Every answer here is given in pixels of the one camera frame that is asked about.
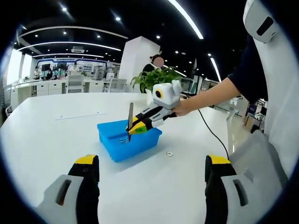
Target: ceiling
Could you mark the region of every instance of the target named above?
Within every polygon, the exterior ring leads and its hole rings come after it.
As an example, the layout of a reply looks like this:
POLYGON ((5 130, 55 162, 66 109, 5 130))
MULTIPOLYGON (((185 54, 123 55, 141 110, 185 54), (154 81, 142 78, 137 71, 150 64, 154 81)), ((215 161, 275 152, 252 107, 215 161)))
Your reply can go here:
MULTIPOLYGON (((103 56, 101 60, 120 63, 125 43, 144 36, 161 46, 162 57, 167 60, 166 65, 177 66, 178 71, 190 76, 196 59, 197 73, 204 74, 208 79, 218 80, 207 55, 210 53, 216 61, 221 79, 224 79, 240 63, 245 48, 247 34, 242 15, 246 0, 217 1, 217 4, 214 1, 200 0, 177 2, 192 18, 203 35, 203 40, 198 38, 186 19, 168 0, 84 0, 79 3, 73 0, 46 0, 36 1, 27 8, 22 22, 26 29, 21 28, 19 35, 53 26, 78 26, 105 30, 127 39, 95 30, 56 28, 24 35, 21 40, 25 42, 20 41, 15 44, 15 48, 43 42, 86 42, 120 49, 121 51, 117 51, 83 45, 88 50, 84 54, 103 56)), ((23 51, 32 56, 68 53, 74 45, 78 46, 69 43, 47 44, 23 51)))

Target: window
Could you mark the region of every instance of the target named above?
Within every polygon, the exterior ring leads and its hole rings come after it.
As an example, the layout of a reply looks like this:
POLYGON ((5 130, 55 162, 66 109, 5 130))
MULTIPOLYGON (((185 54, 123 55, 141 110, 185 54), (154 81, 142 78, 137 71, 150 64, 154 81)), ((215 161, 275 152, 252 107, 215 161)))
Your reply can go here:
POLYGON ((7 70, 7 84, 12 84, 19 80, 19 70, 21 63, 22 53, 13 49, 7 70))
POLYGON ((32 56, 25 55, 24 57, 24 64, 22 69, 22 78, 25 78, 26 76, 30 76, 30 69, 31 69, 31 62, 32 62, 32 56))

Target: black cable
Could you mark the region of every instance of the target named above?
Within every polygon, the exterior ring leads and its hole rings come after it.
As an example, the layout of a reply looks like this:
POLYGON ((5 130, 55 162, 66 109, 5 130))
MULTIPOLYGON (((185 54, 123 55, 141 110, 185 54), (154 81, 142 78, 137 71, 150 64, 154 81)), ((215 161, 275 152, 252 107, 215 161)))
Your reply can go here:
POLYGON ((204 123, 206 124, 207 128, 209 129, 209 131, 212 133, 212 135, 214 135, 216 137, 216 139, 218 139, 218 141, 223 145, 224 149, 225 149, 225 152, 226 152, 226 155, 228 157, 228 160, 229 160, 229 156, 228 156, 228 150, 226 149, 225 145, 223 144, 223 142, 218 138, 217 135, 214 134, 214 132, 212 132, 212 130, 210 129, 209 125, 207 125, 206 123, 206 120, 204 119, 204 116, 202 116, 202 113, 201 111, 198 109, 198 112, 200 113, 204 123))

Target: white tabletop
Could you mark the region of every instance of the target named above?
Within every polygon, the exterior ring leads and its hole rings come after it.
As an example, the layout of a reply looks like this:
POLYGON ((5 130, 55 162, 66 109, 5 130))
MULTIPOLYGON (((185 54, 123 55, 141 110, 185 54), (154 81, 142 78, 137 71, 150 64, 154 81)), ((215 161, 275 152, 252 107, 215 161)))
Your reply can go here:
MULTIPOLYGON (((146 106, 146 95, 73 93, 28 98, 18 106, 2 126, 1 139, 9 173, 25 201, 37 206, 45 189, 76 159, 97 154, 100 223, 204 223, 205 159, 226 156, 223 146, 192 112, 167 119, 155 148, 114 163, 99 142, 97 124, 127 119, 130 102, 137 114, 146 106)), ((226 115, 212 108, 201 111, 228 147, 226 115)))

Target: floor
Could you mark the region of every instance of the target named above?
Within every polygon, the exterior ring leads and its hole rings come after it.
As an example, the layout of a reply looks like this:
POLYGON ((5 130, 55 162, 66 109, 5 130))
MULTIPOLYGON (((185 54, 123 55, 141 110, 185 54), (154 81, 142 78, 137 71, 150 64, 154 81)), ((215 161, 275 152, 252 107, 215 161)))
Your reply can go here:
MULTIPOLYGON (((228 115, 228 112, 217 108, 228 115)), ((228 154, 232 154, 251 135, 243 126, 243 118, 234 115, 228 120, 228 154)))

